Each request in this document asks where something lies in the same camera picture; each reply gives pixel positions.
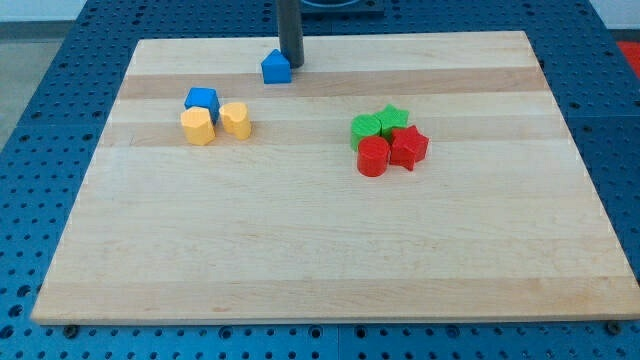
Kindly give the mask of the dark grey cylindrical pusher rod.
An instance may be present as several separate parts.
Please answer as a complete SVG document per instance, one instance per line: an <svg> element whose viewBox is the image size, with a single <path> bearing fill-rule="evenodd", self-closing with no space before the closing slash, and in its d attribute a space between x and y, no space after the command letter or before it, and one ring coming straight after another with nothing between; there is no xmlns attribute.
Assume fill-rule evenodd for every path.
<svg viewBox="0 0 640 360"><path fill-rule="evenodd" d="M291 68L304 64L304 42L300 0L276 0L280 52Z"/></svg>

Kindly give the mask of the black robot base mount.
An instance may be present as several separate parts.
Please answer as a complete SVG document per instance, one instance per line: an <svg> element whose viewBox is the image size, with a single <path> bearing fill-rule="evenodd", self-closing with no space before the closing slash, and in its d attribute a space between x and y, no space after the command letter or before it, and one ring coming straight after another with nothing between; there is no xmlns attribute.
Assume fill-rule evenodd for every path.
<svg viewBox="0 0 640 360"><path fill-rule="evenodd" d="M385 0L301 0L303 15L380 15Z"/></svg>

